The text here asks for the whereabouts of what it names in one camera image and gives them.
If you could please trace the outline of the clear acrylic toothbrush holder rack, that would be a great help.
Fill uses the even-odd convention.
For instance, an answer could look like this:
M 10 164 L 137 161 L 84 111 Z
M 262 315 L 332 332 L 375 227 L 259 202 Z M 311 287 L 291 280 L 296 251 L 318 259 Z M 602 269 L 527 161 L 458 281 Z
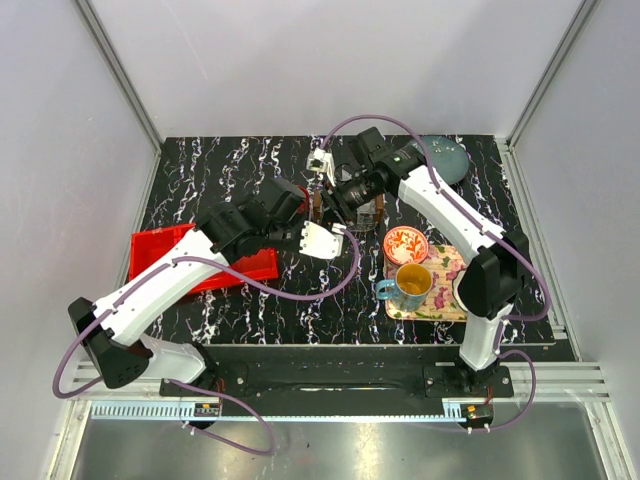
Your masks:
M 345 220 L 329 209 L 329 206 L 322 199 L 320 191 L 313 193 L 312 218 L 316 223 L 323 225 L 339 223 L 348 227 L 352 232 L 369 232 L 380 225 L 384 211 L 384 196 L 378 195 L 356 210 L 355 220 Z

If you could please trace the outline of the red cup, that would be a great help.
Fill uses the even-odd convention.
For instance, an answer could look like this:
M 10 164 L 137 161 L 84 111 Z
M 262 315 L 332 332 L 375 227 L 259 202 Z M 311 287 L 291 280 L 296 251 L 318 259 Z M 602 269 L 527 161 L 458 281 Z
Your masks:
M 307 209 L 308 209 L 308 208 L 310 207 L 310 205 L 311 205 L 311 199 L 310 199 L 309 191 L 308 191 L 305 187 L 300 186 L 300 185 L 298 186 L 298 188 L 301 190 L 301 192 L 302 192 L 302 193 L 303 193 L 303 195 L 304 195 L 304 198 L 305 198 L 305 205 L 306 205 L 306 207 L 305 207 L 305 208 L 307 208 Z

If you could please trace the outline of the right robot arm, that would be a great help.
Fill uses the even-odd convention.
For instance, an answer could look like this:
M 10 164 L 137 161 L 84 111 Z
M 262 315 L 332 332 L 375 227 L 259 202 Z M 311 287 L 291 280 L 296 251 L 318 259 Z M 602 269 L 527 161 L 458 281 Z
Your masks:
M 352 223 L 359 207 L 388 193 L 427 218 L 452 243 L 466 265 L 454 279 L 454 297 L 467 314 L 467 325 L 447 379 L 465 395 L 480 394 L 500 363 L 496 341 L 501 324 L 530 273 L 527 236 L 504 231 L 473 210 L 442 179 L 420 137 L 394 148 L 372 127 L 352 139 L 349 148 L 361 169 L 322 193 L 324 207 Z

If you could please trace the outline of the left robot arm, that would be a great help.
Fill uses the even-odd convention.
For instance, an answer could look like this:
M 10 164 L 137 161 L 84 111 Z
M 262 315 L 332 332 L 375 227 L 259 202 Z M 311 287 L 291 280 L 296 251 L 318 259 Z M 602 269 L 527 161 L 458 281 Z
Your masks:
M 215 369 L 190 344 L 153 339 L 146 329 L 169 307 L 209 277 L 266 247 L 296 248 L 308 198 L 282 178 L 257 194 L 222 202 L 154 264 L 114 293 L 68 308 L 83 346 L 110 389 L 145 378 L 176 378 L 195 395 L 213 390 Z

